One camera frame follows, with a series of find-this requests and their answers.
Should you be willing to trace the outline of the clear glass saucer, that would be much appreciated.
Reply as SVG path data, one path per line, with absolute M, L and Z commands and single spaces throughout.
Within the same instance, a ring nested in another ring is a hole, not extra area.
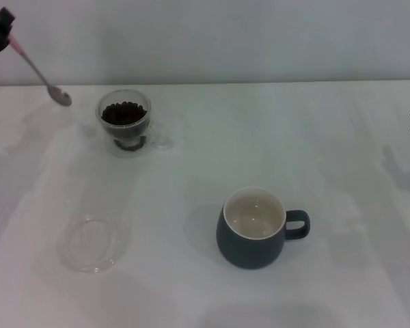
M 86 215 L 67 224 L 57 240 L 57 253 L 71 271 L 101 273 L 126 253 L 130 237 L 122 220 Z

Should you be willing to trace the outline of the clear double wall glass cup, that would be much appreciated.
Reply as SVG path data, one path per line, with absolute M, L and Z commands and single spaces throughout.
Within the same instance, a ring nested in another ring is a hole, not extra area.
M 96 107 L 96 117 L 105 131 L 108 151 L 118 157 L 173 146 L 169 130 L 156 119 L 150 99 L 138 90 L 122 89 L 104 95 Z

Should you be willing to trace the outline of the pink handled metal spoon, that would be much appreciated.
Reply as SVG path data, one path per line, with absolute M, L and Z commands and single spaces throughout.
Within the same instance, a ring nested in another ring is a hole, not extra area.
M 70 95 L 47 81 L 44 75 L 38 70 L 36 65 L 30 60 L 29 56 L 26 54 L 22 46 L 18 43 L 18 41 L 12 35 L 11 32 L 9 35 L 9 44 L 7 45 L 7 47 L 8 46 L 11 46 L 13 50 L 16 53 L 18 53 L 23 58 L 23 60 L 29 65 L 29 67 L 35 72 L 35 74 L 38 76 L 41 82 L 46 86 L 47 92 L 49 93 L 49 96 L 52 100 L 54 100 L 58 105 L 61 105 L 63 107 L 69 107 L 72 104 L 72 99 Z

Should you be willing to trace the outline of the coffee beans pile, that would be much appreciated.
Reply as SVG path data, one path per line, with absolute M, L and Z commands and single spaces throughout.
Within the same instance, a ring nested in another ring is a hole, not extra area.
M 150 120 L 142 105 L 135 102 L 111 104 L 102 112 L 101 119 L 119 149 L 136 152 L 144 147 Z

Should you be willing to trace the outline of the dark green ceramic mug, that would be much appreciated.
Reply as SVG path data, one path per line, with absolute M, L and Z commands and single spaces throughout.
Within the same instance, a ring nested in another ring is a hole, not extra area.
M 305 238 L 310 217 L 304 210 L 286 210 L 262 187 L 234 191 L 222 206 L 216 241 L 222 256 L 242 269 L 261 269 L 281 254 L 284 243 Z

